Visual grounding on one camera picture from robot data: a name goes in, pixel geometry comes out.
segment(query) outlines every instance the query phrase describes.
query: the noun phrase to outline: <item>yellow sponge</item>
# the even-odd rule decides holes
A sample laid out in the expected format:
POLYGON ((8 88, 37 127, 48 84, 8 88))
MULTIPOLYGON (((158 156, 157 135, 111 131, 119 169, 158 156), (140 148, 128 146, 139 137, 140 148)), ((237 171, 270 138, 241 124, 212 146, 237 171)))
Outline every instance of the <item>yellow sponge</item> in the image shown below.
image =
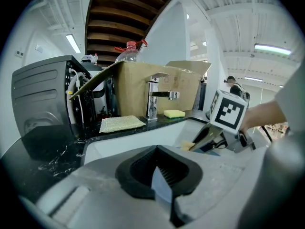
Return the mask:
POLYGON ((164 110, 164 115, 170 119, 183 118, 185 117, 185 112, 180 110, 164 110))

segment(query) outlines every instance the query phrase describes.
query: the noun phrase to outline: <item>kitchen counter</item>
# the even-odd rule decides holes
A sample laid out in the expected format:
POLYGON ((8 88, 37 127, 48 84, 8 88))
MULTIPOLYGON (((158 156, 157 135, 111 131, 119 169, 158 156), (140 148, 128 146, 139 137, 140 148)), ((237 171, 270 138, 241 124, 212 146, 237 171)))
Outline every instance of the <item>kitchen counter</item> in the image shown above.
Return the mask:
POLYGON ((150 131, 185 119, 208 121, 199 110, 185 111, 185 117, 178 119, 162 114, 156 122, 139 119, 146 125, 114 133, 99 133, 101 123, 39 126, 14 143, 1 162, 18 193, 35 203, 47 189, 81 166, 84 149, 92 142, 150 131))

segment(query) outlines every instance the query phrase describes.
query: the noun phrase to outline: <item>red string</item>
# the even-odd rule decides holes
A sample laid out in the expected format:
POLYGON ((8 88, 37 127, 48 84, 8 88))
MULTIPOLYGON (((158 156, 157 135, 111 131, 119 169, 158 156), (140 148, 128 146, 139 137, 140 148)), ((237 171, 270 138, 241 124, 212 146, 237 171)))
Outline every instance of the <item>red string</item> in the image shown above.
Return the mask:
POLYGON ((127 48, 114 47, 114 49, 117 50, 117 51, 121 51, 121 52, 124 52, 124 51, 126 51, 127 49, 130 49, 130 48, 135 48, 135 49, 137 49, 137 48, 136 48, 136 45, 139 44, 139 43, 141 43, 141 42, 143 42, 143 44, 145 45, 145 47, 147 47, 147 42, 146 42, 144 39, 142 39, 141 41, 136 42, 135 45, 130 45, 130 46, 128 46, 127 48))

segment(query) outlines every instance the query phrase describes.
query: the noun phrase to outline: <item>faucet handle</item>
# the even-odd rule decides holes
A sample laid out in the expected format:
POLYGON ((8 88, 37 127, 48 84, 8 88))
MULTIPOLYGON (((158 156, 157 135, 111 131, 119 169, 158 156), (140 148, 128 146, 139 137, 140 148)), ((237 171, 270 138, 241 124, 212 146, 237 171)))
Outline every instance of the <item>faucet handle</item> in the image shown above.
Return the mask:
POLYGON ((159 72, 159 73, 153 74, 153 75, 151 75, 151 76, 148 76, 148 77, 146 78, 146 81, 147 81, 147 82, 156 82, 156 83, 158 83, 158 82, 159 82, 159 78, 161 78, 161 77, 166 77, 166 76, 169 76, 169 74, 159 72))

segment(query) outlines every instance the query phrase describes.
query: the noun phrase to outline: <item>sink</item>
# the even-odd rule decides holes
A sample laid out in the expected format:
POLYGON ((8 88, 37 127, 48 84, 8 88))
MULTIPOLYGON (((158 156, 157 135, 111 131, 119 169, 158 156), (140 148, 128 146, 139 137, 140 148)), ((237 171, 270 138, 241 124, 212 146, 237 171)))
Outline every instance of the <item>sink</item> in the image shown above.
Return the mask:
POLYGON ((204 125, 199 121, 185 120, 147 132, 97 141, 88 145, 84 164, 150 145, 179 147, 182 141, 193 141, 204 125))

